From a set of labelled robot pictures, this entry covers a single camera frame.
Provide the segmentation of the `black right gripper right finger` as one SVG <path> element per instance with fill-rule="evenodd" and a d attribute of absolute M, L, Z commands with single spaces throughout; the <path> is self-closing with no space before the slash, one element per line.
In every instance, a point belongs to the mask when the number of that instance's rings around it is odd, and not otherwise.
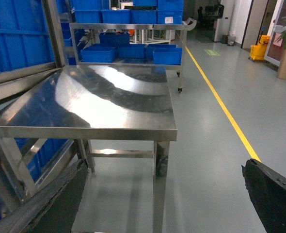
<path fill-rule="evenodd" d="M 247 160 L 242 175 L 266 232 L 286 233 L 286 177 L 256 159 Z"/>

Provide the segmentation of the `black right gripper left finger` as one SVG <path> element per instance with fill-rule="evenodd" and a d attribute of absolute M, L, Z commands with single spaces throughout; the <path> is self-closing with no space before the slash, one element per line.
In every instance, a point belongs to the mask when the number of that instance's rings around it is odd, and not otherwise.
<path fill-rule="evenodd" d="M 70 233 L 82 199 L 88 173 L 78 160 L 8 216 L 0 233 Z"/>

